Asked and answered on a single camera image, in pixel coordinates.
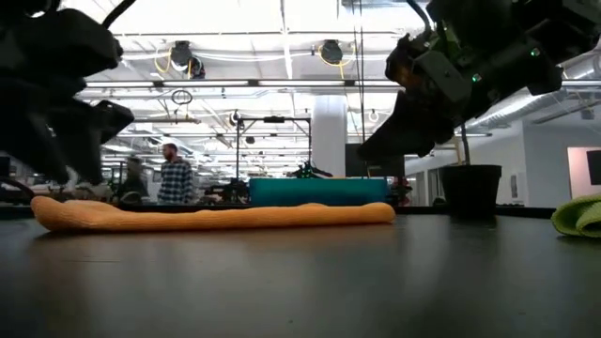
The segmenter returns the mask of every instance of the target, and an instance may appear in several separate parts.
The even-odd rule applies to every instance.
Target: metal frame
[[[266,116],[266,117],[239,117],[236,123],[236,180],[240,178],[240,136],[244,135],[246,131],[248,131],[256,122],[265,122],[265,123],[284,123],[284,122],[293,122],[299,130],[301,130],[308,138],[309,138],[309,162],[311,162],[312,155],[312,126],[311,126],[311,117],[282,117],[282,116]],[[249,121],[251,124],[246,127],[243,132],[240,132],[240,124],[239,122]],[[308,131],[305,131],[297,122],[304,121],[309,125]],[[274,133],[270,136],[277,137],[278,134]]]

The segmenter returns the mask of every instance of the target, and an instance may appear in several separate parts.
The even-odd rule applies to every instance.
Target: plant stem
[[[470,165],[470,145],[468,145],[468,135],[466,133],[466,125],[464,123],[461,124],[461,141],[463,142],[463,152],[466,155],[466,165]]]

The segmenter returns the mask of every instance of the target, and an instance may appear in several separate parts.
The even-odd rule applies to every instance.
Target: black flower pot
[[[501,178],[499,165],[443,167],[440,175],[452,215],[462,218],[490,218],[495,215]]]

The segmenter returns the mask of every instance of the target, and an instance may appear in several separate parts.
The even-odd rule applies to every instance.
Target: plaid shirt
[[[189,163],[182,159],[165,162],[161,166],[161,188],[159,202],[187,204],[193,198],[193,173]]]

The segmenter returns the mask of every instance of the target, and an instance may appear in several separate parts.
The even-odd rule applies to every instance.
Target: orange towel
[[[174,231],[228,228],[321,226],[391,223],[394,210],[387,204],[363,207],[256,207],[244,210],[190,213],[129,212],[93,201],[60,203],[37,196],[31,202],[36,219],[51,231]]]

